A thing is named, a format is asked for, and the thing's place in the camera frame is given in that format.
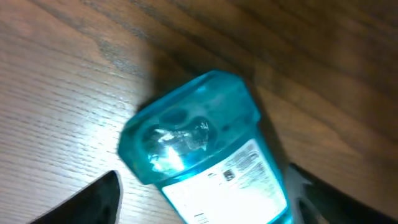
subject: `wooden surface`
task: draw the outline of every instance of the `wooden surface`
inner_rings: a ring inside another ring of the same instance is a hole
[[[398,218],[395,0],[0,0],[0,223],[25,223],[110,169],[120,223],[180,223],[115,154],[149,98],[242,75],[288,157]]]

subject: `black object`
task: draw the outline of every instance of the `black object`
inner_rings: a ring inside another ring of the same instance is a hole
[[[398,224],[294,164],[286,173],[286,189],[296,224],[318,224],[320,217],[330,224]],[[110,171],[31,224],[114,224],[120,196],[118,175]]]
[[[115,224],[121,188],[112,170],[31,224]]]

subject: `teal package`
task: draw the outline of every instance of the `teal package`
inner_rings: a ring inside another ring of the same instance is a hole
[[[118,154],[185,223],[293,223],[260,118],[241,78],[208,72],[131,118]]]

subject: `barcode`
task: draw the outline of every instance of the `barcode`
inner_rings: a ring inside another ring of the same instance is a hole
[[[204,224],[204,223],[208,223],[209,220],[207,219],[206,215],[204,213],[198,214],[194,216],[197,219],[197,222],[199,224]]]

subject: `white label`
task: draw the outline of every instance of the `white label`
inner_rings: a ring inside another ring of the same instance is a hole
[[[254,139],[213,167],[162,190],[189,224],[264,224],[287,206]]]

